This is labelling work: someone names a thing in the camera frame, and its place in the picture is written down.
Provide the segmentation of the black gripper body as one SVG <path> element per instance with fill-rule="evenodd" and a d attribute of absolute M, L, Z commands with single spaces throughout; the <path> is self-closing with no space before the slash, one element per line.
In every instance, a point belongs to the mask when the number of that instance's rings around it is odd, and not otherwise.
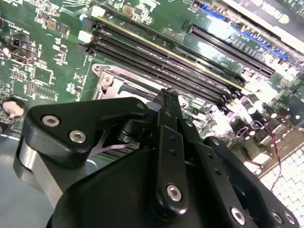
<path fill-rule="evenodd" d="M 229 228 L 229 199 L 220 200 L 201 172 L 187 165 L 189 207 L 165 221 L 151 208 L 154 153 L 132 152 L 73 184 L 53 212 L 52 228 Z"/>

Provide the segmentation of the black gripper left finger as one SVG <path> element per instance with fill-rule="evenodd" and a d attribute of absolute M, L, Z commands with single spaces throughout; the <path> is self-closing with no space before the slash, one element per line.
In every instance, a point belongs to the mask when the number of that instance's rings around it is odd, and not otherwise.
<path fill-rule="evenodd" d="M 157 214 L 183 214 L 189 197 L 178 95 L 40 105 L 25 117 L 14 161 L 17 177 L 56 207 L 78 181 L 142 150 L 154 153 L 150 203 Z"/>

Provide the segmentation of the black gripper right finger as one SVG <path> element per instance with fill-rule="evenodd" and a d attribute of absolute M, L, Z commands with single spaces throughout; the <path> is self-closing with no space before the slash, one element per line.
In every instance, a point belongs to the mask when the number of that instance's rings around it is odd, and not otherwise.
<path fill-rule="evenodd" d="M 212 201 L 208 218 L 218 228 L 297 228 L 294 214 L 218 138 L 202 140 L 180 118 L 187 154 Z"/>

